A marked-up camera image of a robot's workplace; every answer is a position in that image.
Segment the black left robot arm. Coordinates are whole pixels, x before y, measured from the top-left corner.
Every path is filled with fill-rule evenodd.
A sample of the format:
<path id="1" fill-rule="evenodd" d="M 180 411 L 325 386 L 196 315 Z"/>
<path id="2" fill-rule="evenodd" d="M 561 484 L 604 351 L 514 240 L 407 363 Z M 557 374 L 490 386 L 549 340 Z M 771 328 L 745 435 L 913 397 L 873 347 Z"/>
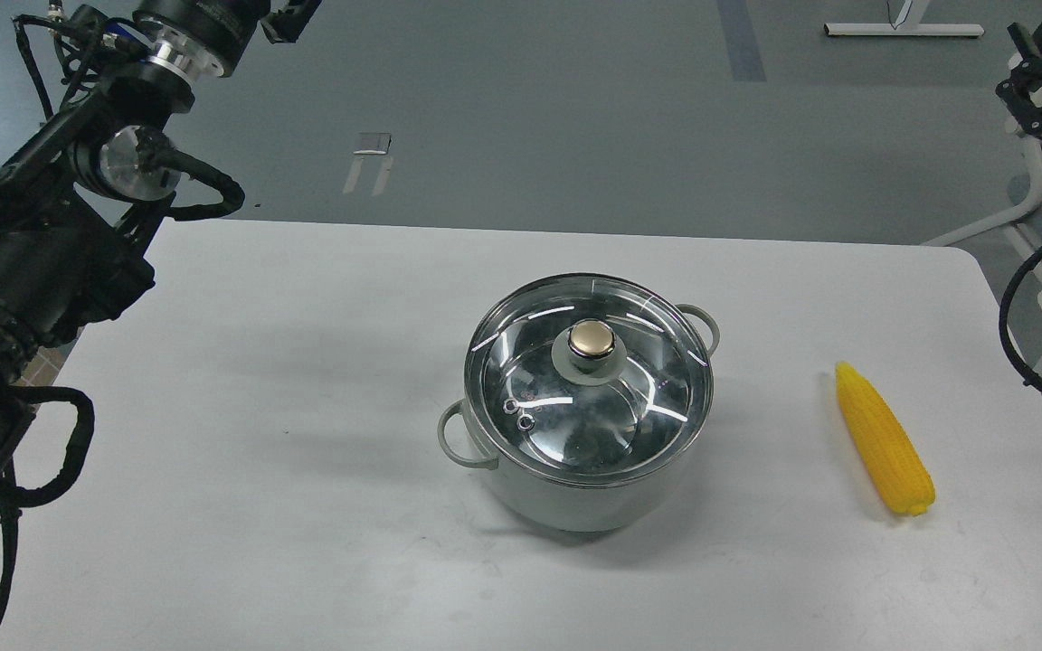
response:
<path id="1" fill-rule="evenodd" d="M 231 77 L 254 33 L 295 42 L 318 8 L 141 1 L 124 18 L 50 1 L 13 18 L 44 120 L 0 165 L 0 627 L 21 515 L 75 485 L 95 431 L 84 392 L 24 386 L 26 366 L 156 284 L 145 255 L 163 222 L 241 209 L 242 186 L 163 129 L 200 78 Z"/>

